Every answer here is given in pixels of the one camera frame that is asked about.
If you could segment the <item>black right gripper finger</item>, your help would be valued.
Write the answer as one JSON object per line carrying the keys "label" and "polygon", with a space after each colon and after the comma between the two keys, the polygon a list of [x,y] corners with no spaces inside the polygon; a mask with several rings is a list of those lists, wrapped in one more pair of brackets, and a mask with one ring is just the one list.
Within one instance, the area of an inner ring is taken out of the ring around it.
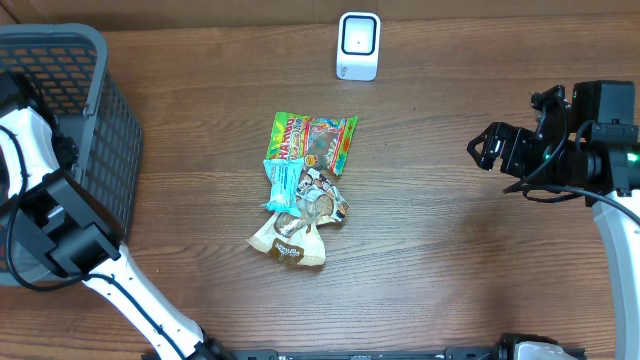
{"label": "black right gripper finger", "polygon": [[491,171],[493,168],[493,155],[491,153],[491,141],[487,140],[488,133],[483,132],[467,145],[467,152],[473,158],[476,165],[483,170]]}
{"label": "black right gripper finger", "polygon": [[480,135],[480,139],[482,140],[483,143],[491,143],[497,140],[503,140],[504,139],[504,123],[503,122],[491,123]]}

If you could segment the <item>green Haribo candy bag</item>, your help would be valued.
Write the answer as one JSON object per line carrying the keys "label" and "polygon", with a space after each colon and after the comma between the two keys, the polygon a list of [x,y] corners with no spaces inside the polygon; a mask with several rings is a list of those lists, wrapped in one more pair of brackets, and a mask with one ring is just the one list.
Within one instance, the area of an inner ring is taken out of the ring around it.
{"label": "green Haribo candy bag", "polygon": [[358,117],[330,119],[277,112],[266,159],[302,159],[306,168],[344,171]]}

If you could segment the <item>light teal snack bar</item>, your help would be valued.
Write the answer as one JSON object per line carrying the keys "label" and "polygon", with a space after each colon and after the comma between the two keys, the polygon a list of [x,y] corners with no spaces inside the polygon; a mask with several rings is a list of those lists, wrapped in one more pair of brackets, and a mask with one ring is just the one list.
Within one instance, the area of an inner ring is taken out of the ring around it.
{"label": "light teal snack bar", "polygon": [[304,160],[264,160],[263,166],[271,183],[269,201],[263,207],[271,212],[300,217],[296,195]]}

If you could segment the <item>beige cookie bag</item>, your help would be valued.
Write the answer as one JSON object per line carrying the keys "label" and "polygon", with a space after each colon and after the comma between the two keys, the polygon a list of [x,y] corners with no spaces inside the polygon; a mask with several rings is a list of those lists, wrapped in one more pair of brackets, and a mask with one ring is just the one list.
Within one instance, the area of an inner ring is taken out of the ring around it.
{"label": "beige cookie bag", "polygon": [[323,265],[326,250],[317,227],[341,223],[349,204],[323,173],[311,168],[302,173],[296,205],[300,216],[274,213],[247,242],[286,265]]}

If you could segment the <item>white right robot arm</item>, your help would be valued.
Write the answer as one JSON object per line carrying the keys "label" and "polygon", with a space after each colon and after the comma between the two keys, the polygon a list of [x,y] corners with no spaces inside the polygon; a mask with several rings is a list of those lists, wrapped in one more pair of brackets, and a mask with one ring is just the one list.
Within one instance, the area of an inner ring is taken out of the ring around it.
{"label": "white right robot arm", "polygon": [[[476,165],[515,178],[505,193],[549,204],[582,198],[605,248],[615,356],[639,356],[639,128],[635,85],[595,80],[531,95],[533,130],[491,123],[467,145]],[[546,197],[539,197],[539,192]]]}

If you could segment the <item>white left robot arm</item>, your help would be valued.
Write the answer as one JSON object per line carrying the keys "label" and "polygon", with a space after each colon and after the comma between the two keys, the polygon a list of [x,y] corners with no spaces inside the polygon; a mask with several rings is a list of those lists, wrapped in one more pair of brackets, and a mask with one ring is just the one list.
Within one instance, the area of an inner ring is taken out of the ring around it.
{"label": "white left robot arm", "polygon": [[60,277],[106,298],[153,346],[153,359],[278,359],[274,350],[227,351],[175,308],[136,265],[115,217],[68,173],[72,139],[22,74],[1,75],[1,224],[5,266],[19,285],[41,292],[13,258],[21,246]]}

